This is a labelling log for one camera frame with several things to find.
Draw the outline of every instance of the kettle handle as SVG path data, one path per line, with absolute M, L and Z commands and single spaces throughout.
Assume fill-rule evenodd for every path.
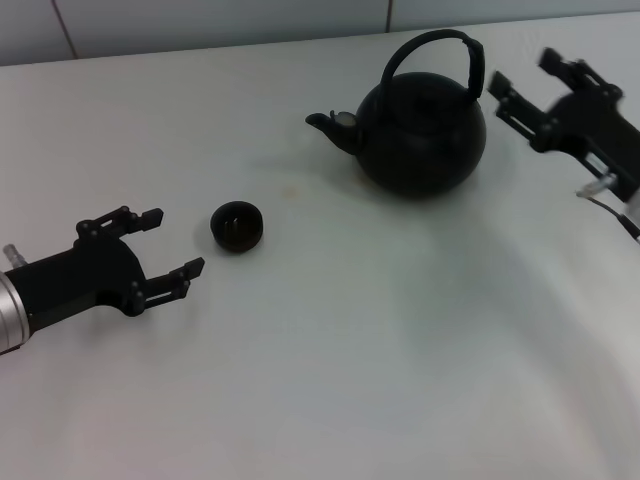
M 389 102 L 391 81 L 393 80 L 393 75 L 396 73 L 400 64 L 409 56 L 409 54 L 422 45 L 445 38 L 458 38 L 462 40 L 469 49 L 469 57 L 471 58 L 469 66 L 469 103 L 473 103 L 480 98 L 480 95 L 482 95 L 482 88 L 484 86 L 484 47 L 480 42 L 469 37 L 466 33 L 451 29 L 435 30 L 433 32 L 423 33 L 422 35 L 418 35 L 416 38 L 409 40 L 393 54 L 391 60 L 387 63 L 387 66 L 382 73 L 382 80 L 380 81 L 379 106 L 381 112 L 384 111 L 384 108 L 386 108 L 386 105 Z

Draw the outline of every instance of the white wall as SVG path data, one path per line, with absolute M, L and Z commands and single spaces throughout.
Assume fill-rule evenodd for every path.
M 382 33 L 390 0 L 0 0 L 0 66 Z M 640 0 L 393 0 L 392 30 L 640 10 Z
M 391 30 L 640 10 L 640 0 L 393 0 Z
M 83 57 L 384 32 L 387 0 L 58 0 Z

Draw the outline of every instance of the kettle spout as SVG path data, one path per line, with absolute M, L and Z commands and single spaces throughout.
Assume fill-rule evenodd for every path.
M 340 112 L 336 115 L 333 110 L 330 116 L 314 113 L 305 121 L 324 133 L 340 150 L 351 155 L 358 155 L 362 151 L 362 134 L 352 113 Z

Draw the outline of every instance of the white table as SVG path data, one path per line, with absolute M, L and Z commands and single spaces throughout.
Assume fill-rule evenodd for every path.
M 462 30 L 540 107 L 566 92 L 542 49 L 586 58 L 640 125 L 640 15 Z M 3 479 L 639 478 L 640 247 L 573 195 L 588 172 L 485 94 L 477 172 L 407 204 L 304 123 L 355 110 L 416 33 L 0 69 L 0 243 L 35 260 L 161 207 L 128 240 L 145 271 L 207 262 L 184 301 L 0 358 Z M 402 69 L 467 62 L 447 41 Z M 230 257 L 208 221 L 238 199 L 265 236 Z

